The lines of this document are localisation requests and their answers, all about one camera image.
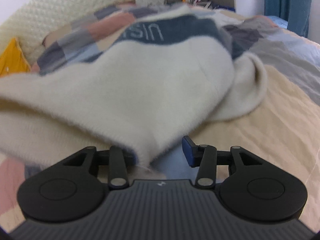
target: blue curtain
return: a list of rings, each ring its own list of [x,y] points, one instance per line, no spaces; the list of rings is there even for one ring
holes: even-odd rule
[[[288,22],[288,30],[307,37],[311,0],[265,0],[266,16],[277,16]]]

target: yellow pillow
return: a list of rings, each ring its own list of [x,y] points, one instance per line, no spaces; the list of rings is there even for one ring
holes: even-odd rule
[[[0,55],[0,77],[29,71],[30,65],[24,58],[18,39],[12,38],[5,51]]]

